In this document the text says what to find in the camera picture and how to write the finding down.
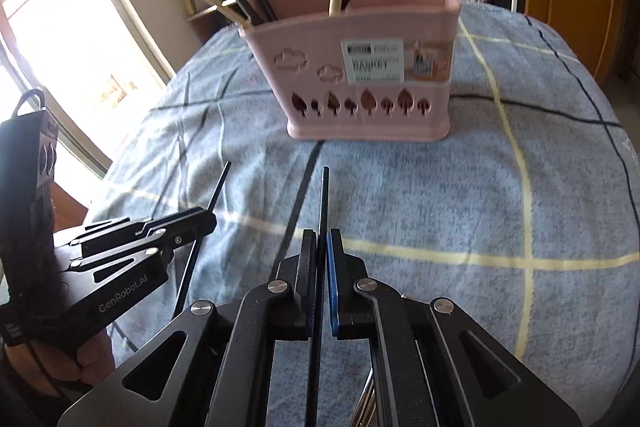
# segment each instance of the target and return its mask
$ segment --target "black metal bracket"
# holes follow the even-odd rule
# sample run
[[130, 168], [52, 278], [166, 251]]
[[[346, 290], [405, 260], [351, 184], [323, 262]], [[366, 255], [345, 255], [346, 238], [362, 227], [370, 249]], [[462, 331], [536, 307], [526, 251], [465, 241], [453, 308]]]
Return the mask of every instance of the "black metal bracket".
[[369, 339], [380, 427], [578, 427], [577, 414], [459, 306], [367, 277], [332, 230], [332, 331]]

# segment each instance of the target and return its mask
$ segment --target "pink utensil holder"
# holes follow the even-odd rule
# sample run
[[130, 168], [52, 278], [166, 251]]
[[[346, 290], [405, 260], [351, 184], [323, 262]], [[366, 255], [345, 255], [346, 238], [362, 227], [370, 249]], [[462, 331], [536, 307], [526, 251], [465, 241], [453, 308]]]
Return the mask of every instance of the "pink utensil holder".
[[[258, 9], [255, 0], [248, 0]], [[456, 0], [269, 0], [241, 30], [300, 139], [431, 141], [449, 132]]]

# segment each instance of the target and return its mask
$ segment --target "silver rivet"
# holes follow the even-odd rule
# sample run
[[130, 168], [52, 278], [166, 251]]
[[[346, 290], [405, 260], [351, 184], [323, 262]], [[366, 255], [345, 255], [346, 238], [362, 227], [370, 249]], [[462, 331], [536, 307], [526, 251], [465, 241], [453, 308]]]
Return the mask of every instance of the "silver rivet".
[[197, 315], [198, 317], [209, 314], [211, 310], [212, 306], [209, 301], [195, 301], [191, 305], [191, 313]]
[[360, 288], [364, 292], [372, 292], [378, 287], [378, 283], [369, 277], [365, 277], [364, 279], [360, 279], [356, 282], [358, 288]]
[[453, 311], [453, 302], [449, 299], [438, 299], [433, 303], [433, 307], [438, 313], [450, 314]]
[[271, 281], [267, 288], [271, 293], [283, 293], [287, 291], [287, 282], [281, 281], [280, 279], [276, 279]]

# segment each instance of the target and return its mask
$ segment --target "black stripe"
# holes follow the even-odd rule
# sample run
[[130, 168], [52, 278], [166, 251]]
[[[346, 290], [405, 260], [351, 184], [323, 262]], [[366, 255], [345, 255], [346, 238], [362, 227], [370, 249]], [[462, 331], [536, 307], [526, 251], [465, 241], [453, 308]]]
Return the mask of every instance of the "black stripe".
[[113, 329], [120, 334], [120, 336], [124, 340], [124, 343], [127, 344], [127, 347], [129, 347], [130, 350], [132, 350], [134, 353], [138, 350], [138, 348], [136, 347], [136, 344], [131, 342], [130, 338], [124, 334], [124, 331], [122, 331], [120, 329], [120, 326], [117, 325], [115, 322], [113, 323]]
[[[491, 95], [488, 94], [475, 94], [475, 93], [469, 93], [469, 94], [452, 94], [449, 95], [449, 98], [461, 98], [463, 100], [488, 100], [493, 102], [494, 101], [494, 97], [492, 97]], [[579, 116], [574, 116], [572, 114], [569, 114], [567, 112], [564, 111], [560, 111], [557, 109], [549, 109], [548, 107], [543, 107], [541, 105], [537, 105], [535, 103], [528, 103], [528, 102], [520, 102], [519, 100], [510, 100], [508, 98], [501, 98], [500, 102], [502, 102], [504, 105], [517, 105], [518, 107], [525, 107], [527, 109], [533, 109], [535, 111], [540, 111], [540, 112], [546, 112], [548, 114], [554, 114], [556, 116], [562, 116], [563, 118], [568, 118], [569, 120], [574, 120], [577, 122], [582, 122], [582, 123], [590, 123], [590, 124], [595, 124], [595, 125], [606, 125], [609, 127], [617, 127], [617, 128], [622, 128], [622, 125], [619, 124], [618, 122], [613, 122], [613, 121], [609, 121], [609, 120], [592, 120], [590, 118], [581, 118]]]
[[[529, 20], [529, 17], [525, 16], [525, 18], [527, 19], [527, 21], [529, 22], [529, 26], [532, 26], [531, 21]], [[549, 47], [550, 50], [552, 50], [554, 52], [554, 54], [556, 55], [556, 58], [558, 60], [560, 60], [560, 62], [562, 62], [562, 64], [564, 65], [564, 68], [567, 70], [567, 72], [575, 78], [575, 80], [578, 82], [578, 85], [580, 86], [580, 89], [582, 90], [582, 92], [585, 94], [585, 96], [589, 99], [589, 101], [591, 102], [591, 105], [593, 105], [593, 108], [595, 109], [598, 118], [600, 118], [600, 121], [602, 121], [604, 123], [604, 120], [602, 119], [602, 113], [600, 112], [600, 109], [598, 108], [598, 105], [594, 102], [593, 98], [591, 98], [591, 95], [589, 94], [589, 92], [586, 90], [586, 88], [584, 87], [584, 84], [582, 83], [582, 81], [580, 80], [580, 78], [571, 70], [569, 69], [569, 66], [567, 65], [567, 63], [562, 60], [562, 58], [560, 58], [560, 55], [558, 55], [558, 52], [556, 52], [556, 50], [551, 46], [551, 44], [549, 44], [549, 42], [545, 39], [545, 36], [543, 35], [542, 31], [538, 28], [538, 33], [540, 35], [540, 38], [545, 42], [545, 44]], [[609, 127], [607, 127], [606, 125], [604, 126], [604, 130], [607, 133], [607, 137], [609, 137], [609, 142], [611, 143], [611, 146], [613, 147], [613, 150], [616, 152], [616, 156], [618, 156], [618, 158], [620, 159], [620, 163], [622, 163], [622, 168], [625, 171], [625, 178], [626, 178], [626, 190], [628, 192], [629, 195], [629, 200], [631, 201], [631, 208], [634, 211], [634, 217], [636, 220], [636, 229], [638, 230], [638, 244], [640, 245], [640, 219], [638, 217], [638, 209], [636, 208], [636, 202], [634, 200], [634, 195], [633, 192], [631, 191], [631, 179], [629, 178], [629, 171], [626, 168], [626, 163], [624, 158], [622, 157], [622, 155], [620, 154], [620, 151], [618, 151], [618, 147], [616, 147], [616, 142], [613, 140], [613, 137], [611, 136], [611, 131], [609, 130]], [[618, 388], [618, 391], [616, 392], [616, 395], [618, 395], [620, 393], [620, 390], [622, 390], [626, 379], [628, 378], [628, 376], [631, 374], [631, 372], [633, 371], [634, 368], [634, 359], [636, 357], [636, 346], [638, 345], [638, 332], [640, 331], [640, 303], [638, 305], [638, 312], [636, 313], [636, 325], [634, 327], [634, 343], [632, 346], [632, 350], [631, 350], [631, 360], [629, 360], [629, 365], [626, 369], [626, 373], [625, 373], [625, 378], [623, 378], [622, 383], [620, 384], [620, 387]]]
[[270, 281], [275, 279], [276, 274], [278, 273], [278, 266], [280, 265], [280, 261], [284, 259], [284, 256], [287, 254], [287, 250], [289, 250], [289, 245], [291, 244], [291, 239], [293, 238], [293, 232], [296, 229], [298, 218], [300, 217], [300, 210], [302, 210], [302, 203], [305, 202], [306, 192], [308, 191], [309, 182], [311, 181], [311, 175], [314, 173], [314, 169], [316, 168], [318, 156], [320, 155], [320, 150], [322, 149], [323, 144], [324, 140], [316, 142], [313, 149], [311, 149], [309, 159], [306, 161], [305, 172], [302, 174], [302, 180], [300, 181], [300, 187], [298, 187], [296, 200], [294, 201], [293, 208], [291, 209], [289, 222], [287, 223], [287, 228], [285, 229], [280, 248], [278, 248], [276, 259], [273, 262], [273, 266], [271, 267], [271, 273], [269, 275]]

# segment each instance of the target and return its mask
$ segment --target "bed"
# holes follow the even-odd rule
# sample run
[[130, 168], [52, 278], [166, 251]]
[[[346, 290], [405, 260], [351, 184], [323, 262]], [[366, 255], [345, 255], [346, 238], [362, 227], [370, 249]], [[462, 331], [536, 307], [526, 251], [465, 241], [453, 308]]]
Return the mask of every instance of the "bed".
[[[127, 138], [87, 221], [206, 206], [232, 161], [188, 299], [222, 304], [299, 252], [327, 165], [329, 225], [372, 277], [452, 298], [590, 425], [638, 358], [636, 152], [571, 49], [521, 14], [463, 6], [451, 92], [439, 142], [296, 141], [226, 28]], [[169, 322], [187, 254], [110, 328], [118, 363]], [[347, 425], [368, 347], [325, 324], [322, 349], [318, 425]], [[268, 425], [303, 424], [307, 357], [306, 344], [276, 346]]]

